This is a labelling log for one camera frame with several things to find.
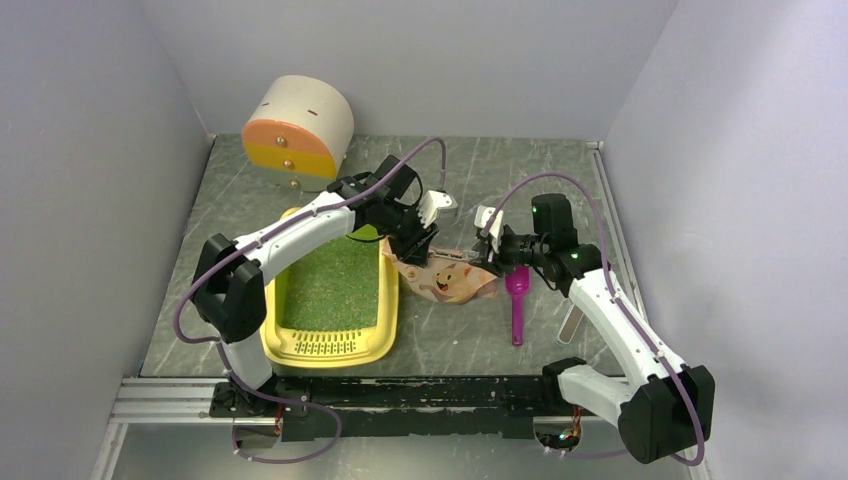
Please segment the orange cat litter bag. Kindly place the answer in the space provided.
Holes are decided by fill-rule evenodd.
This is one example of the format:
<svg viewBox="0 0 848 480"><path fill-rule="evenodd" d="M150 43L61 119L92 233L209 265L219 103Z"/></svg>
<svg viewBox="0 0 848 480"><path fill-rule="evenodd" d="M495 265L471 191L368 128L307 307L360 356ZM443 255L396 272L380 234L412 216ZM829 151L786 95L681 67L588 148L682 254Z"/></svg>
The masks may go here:
<svg viewBox="0 0 848 480"><path fill-rule="evenodd" d="M426 267L407 265L396 258L387 240L381 242L380 251L409 289L427 300L461 305L477 298L497 296L497 276L468 262L429 256Z"/></svg>

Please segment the magenta plastic scoop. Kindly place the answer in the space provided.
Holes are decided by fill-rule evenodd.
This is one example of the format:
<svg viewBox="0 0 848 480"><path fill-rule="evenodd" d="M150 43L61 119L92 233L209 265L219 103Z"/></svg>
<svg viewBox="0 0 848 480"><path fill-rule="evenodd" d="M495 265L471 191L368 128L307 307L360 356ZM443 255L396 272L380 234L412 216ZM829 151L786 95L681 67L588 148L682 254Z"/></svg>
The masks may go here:
<svg viewBox="0 0 848 480"><path fill-rule="evenodd" d="M526 266L516 266L504 278L504 287L511 300L511 342L524 344L524 299L531 289L530 271Z"/></svg>

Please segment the round cream drawer cabinet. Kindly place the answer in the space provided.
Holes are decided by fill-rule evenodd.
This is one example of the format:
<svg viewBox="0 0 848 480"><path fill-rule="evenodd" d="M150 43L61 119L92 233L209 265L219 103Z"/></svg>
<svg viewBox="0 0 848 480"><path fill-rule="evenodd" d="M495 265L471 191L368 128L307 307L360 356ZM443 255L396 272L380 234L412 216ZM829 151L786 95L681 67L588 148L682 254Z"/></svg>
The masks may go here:
<svg viewBox="0 0 848 480"><path fill-rule="evenodd" d="M241 131L251 163L283 187L320 192L336 180L354 132L350 104L321 80L274 80Z"/></svg>

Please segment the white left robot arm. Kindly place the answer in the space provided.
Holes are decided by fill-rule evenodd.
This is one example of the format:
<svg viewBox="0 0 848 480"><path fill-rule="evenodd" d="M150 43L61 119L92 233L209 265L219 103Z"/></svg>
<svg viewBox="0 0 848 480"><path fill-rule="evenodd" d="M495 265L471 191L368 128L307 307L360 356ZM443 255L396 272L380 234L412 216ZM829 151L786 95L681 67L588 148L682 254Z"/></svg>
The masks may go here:
<svg viewBox="0 0 848 480"><path fill-rule="evenodd" d="M264 353L260 328L267 316L265 288L315 249L370 225L385 236L396 257L424 266L436 221L454 199L428 190L413 204L401 197L416 173L395 157L375 172L343 177L306 206L235 240L218 234L203 246L187 293L201 319L213 329L237 403L261 416L277 400L277 380Z"/></svg>

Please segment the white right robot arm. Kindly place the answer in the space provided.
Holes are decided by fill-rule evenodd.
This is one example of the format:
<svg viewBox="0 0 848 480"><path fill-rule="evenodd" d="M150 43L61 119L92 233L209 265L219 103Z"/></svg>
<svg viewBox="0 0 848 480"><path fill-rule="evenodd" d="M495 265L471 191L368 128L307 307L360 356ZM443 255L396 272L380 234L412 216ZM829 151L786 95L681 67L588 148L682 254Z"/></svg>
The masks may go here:
<svg viewBox="0 0 848 480"><path fill-rule="evenodd" d="M474 265L504 276L536 271L601 335L623 372L603 375L576 357L547 365L539 391L550 413L582 407L617 428L626 451L643 464L703 448L711 433L715 380L690 367L650 328L624 294L601 250L579 241L562 194L531 201L533 231L518 234L494 207L478 208Z"/></svg>

